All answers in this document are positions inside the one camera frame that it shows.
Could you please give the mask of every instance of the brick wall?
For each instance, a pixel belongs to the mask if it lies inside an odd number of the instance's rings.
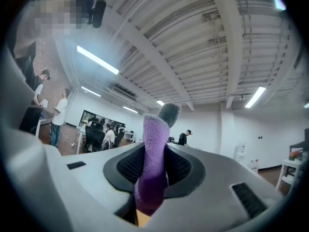
[[[48,100],[47,110],[53,111],[61,99],[61,93],[65,88],[71,90],[71,85],[62,68],[58,52],[53,40],[38,40],[36,42],[37,52],[33,61],[33,68],[36,75],[41,74],[45,69],[50,71],[51,80],[44,81],[44,88],[39,95],[39,100]]]

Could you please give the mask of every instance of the white t-shirt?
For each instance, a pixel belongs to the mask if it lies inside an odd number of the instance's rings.
[[[34,96],[40,95],[42,88],[43,88],[43,84],[38,85],[37,88],[34,91]]]
[[[55,115],[52,121],[54,125],[61,126],[64,123],[64,117],[66,115],[67,105],[68,105],[67,99],[64,98],[59,101],[56,109],[60,112],[60,114],[55,112]]]
[[[108,130],[105,133],[104,141],[110,140],[112,143],[115,142],[115,133],[113,130]]]

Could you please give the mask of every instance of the white wall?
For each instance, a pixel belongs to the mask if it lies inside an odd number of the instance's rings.
[[[177,142],[181,133],[191,130],[193,135],[187,138],[191,147],[229,157],[233,157],[235,146],[245,143],[244,164],[259,159],[259,168],[267,168],[281,165],[289,156],[289,145],[303,141],[304,129],[309,127],[309,110],[301,106],[226,111],[227,114],[214,109],[197,108],[195,112],[183,109],[170,129],[170,136]],[[127,131],[134,131],[137,142],[142,138],[141,115],[89,93],[76,94],[66,122],[78,126],[84,110],[125,123]]]
[[[70,107],[68,107],[65,122],[78,126],[84,110],[124,123],[127,131],[134,131],[137,141],[141,138],[142,116],[140,114],[110,104],[91,93],[78,92],[75,95]]]
[[[281,165],[289,158],[289,146],[305,139],[309,115],[303,107],[239,110],[234,111],[234,124],[236,145],[245,143],[244,164],[259,159],[259,168],[268,168]]]
[[[170,129],[170,136],[178,142],[179,135],[191,130],[187,137],[188,144],[193,148],[217,153],[220,140],[219,112],[184,112],[182,111],[175,125]]]

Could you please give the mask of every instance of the purple sock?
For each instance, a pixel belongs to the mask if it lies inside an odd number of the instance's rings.
[[[163,201],[168,180],[164,168],[164,146],[169,138],[169,126],[157,116],[144,117],[145,156],[143,172],[134,188],[136,208],[151,216]]]

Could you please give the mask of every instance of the air vent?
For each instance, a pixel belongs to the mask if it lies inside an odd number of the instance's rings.
[[[305,46],[304,46],[304,44],[302,44],[301,47],[300,47],[299,53],[298,53],[298,55],[297,55],[297,58],[296,58],[296,60],[295,60],[294,66],[293,66],[294,69],[297,69],[298,64],[299,64],[299,62],[300,62],[300,59],[301,59],[301,57],[302,57],[302,55],[303,55],[303,53],[304,53],[304,50],[305,50]]]
[[[114,96],[117,96],[118,98],[126,101],[126,102],[135,102],[136,100],[134,99],[133,96],[130,94],[126,93],[125,91],[121,90],[120,88],[117,87],[112,87],[110,90],[110,93],[113,94]]]
[[[233,185],[231,188],[239,198],[242,206],[247,211],[251,219],[257,217],[267,209],[267,207],[254,194],[254,192],[252,192],[247,184],[239,183]]]

